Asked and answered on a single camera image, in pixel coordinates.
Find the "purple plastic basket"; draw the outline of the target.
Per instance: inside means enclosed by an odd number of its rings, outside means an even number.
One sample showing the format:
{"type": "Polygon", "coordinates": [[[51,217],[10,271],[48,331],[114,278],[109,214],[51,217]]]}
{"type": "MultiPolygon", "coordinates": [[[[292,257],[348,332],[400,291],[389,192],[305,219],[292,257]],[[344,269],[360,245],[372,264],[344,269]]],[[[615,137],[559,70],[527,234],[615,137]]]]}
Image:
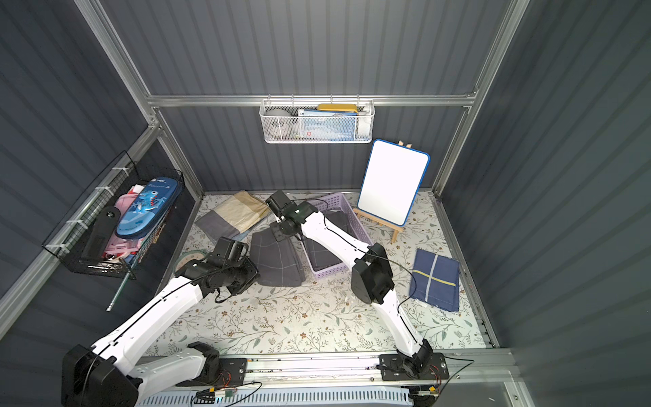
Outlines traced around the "purple plastic basket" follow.
{"type": "Polygon", "coordinates": [[[302,225],[303,250],[316,279],[346,273],[372,242],[343,193],[306,198],[318,212],[302,225]]]}

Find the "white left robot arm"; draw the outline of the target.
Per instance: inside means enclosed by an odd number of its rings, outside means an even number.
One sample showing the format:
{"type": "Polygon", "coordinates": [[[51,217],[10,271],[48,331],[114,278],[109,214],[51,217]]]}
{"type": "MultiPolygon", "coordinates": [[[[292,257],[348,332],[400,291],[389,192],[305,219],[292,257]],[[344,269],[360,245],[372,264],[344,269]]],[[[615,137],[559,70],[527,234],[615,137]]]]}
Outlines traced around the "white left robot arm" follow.
{"type": "Polygon", "coordinates": [[[230,386],[243,382],[244,361],[223,362],[201,342],[142,364],[145,351],[186,311],[225,289],[236,296],[259,277],[247,256],[249,246],[222,237],[205,259],[191,260],[126,322],[90,347],[76,345],[63,359],[64,406],[134,406],[181,385],[230,386]]]}

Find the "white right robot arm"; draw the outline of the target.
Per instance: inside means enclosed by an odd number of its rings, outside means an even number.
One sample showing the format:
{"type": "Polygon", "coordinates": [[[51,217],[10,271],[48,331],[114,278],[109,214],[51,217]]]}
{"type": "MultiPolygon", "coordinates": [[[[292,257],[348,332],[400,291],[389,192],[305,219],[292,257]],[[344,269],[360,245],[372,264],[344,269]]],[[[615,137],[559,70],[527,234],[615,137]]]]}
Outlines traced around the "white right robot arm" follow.
{"type": "Polygon", "coordinates": [[[281,190],[265,200],[276,217],[275,233],[283,237],[302,237],[320,244],[337,256],[351,271],[351,290],[363,303],[371,305],[391,332],[398,353],[403,356],[403,371],[417,378],[426,371],[433,349],[416,330],[393,281],[392,262],[381,244],[367,244],[347,234],[327,220],[309,202],[296,202],[281,190]]]}

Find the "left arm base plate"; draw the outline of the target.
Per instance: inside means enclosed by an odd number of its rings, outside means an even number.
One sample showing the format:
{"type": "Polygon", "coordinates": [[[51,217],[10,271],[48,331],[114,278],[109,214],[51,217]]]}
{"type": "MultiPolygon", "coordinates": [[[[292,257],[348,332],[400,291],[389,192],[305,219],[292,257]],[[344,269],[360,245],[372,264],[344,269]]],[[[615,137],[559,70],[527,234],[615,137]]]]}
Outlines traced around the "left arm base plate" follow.
{"type": "Polygon", "coordinates": [[[246,358],[207,360],[201,382],[213,387],[241,386],[244,384],[248,362],[246,358]]]}

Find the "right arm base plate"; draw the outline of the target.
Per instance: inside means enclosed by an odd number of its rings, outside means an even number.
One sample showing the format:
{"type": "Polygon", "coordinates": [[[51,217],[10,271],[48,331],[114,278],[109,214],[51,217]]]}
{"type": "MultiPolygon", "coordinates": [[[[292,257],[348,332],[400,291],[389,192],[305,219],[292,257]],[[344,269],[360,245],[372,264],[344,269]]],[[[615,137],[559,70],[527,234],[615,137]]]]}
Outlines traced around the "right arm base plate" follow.
{"type": "Polygon", "coordinates": [[[426,380],[439,382],[450,377],[447,361],[442,353],[430,354],[425,361],[403,354],[381,354],[376,369],[385,382],[426,380]]]}

